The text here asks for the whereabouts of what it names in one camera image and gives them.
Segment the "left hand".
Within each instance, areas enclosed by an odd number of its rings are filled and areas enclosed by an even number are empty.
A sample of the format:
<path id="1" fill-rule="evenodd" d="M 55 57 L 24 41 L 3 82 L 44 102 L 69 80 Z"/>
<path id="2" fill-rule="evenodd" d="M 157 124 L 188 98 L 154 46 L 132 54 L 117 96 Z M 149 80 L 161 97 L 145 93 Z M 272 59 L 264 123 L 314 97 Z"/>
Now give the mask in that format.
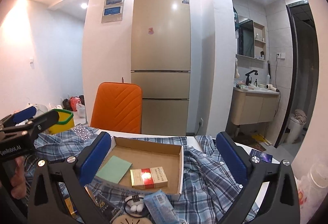
<path id="1" fill-rule="evenodd" d="M 24 175 L 24 157 L 17 157 L 15 159 L 15 164 L 15 174 L 10 180 L 13 187 L 11 195 L 13 198 L 20 200 L 24 198 L 27 193 L 26 178 Z"/>

